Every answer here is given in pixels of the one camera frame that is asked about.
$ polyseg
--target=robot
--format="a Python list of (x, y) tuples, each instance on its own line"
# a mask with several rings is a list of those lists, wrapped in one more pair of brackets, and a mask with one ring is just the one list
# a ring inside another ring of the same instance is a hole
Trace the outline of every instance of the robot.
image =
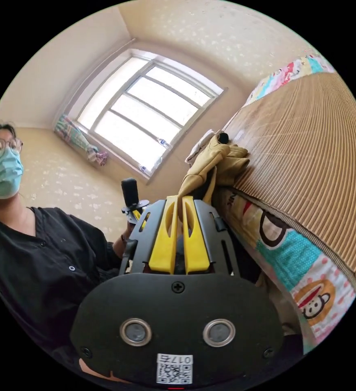
[(139, 201), (131, 178), (122, 190), (122, 211), (135, 226), (120, 273), (85, 298), (70, 336), (86, 365), (160, 389), (195, 389), (261, 370), (281, 348), (282, 326), (266, 294), (240, 277), (217, 211), (183, 197), (185, 272), (177, 275), (178, 196)]

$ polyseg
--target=curtain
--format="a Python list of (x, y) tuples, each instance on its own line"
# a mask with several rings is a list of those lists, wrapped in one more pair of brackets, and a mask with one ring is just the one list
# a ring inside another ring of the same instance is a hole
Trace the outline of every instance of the curtain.
[(96, 146), (90, 144), (83, 136), (79, 127), (65, 114), (60, 117), (55, 126), (54, 132), (67, 144), (75, 145), (83, 149), (90, 162), (97, 163), (100, 166), (104, 166), (106, 164), (108, 158), (107, 152), (99, 152)]

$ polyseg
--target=black shirt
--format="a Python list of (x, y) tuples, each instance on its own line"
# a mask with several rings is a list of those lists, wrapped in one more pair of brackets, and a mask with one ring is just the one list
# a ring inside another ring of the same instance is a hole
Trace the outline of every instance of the black shirt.
[(118, 273), (121, 259), (103, 232), (85, 221), (59, 208), (31, 210), (35, 237), (0, 222), (0, 295), (40, 347), (70, 362), (78, 307)]

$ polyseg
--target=qr code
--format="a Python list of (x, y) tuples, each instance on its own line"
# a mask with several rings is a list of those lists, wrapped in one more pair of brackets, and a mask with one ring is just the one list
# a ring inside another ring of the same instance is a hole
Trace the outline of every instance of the qr code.
[(192, 365), (158, 363), (157, 383), (191, 384)]

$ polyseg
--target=window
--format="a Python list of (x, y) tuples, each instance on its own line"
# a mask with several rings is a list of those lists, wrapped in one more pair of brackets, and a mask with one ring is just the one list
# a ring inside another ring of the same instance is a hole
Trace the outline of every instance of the window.
[(202, 75), (201, 82), (196, 80), (181, 64), (174, 67), (172, 60), (149, 57), (131, 54), (98, 88), (77, 121), (123, 159), (152, 174), (222, 90), (210, 81), (216, 88), (206, 86)]

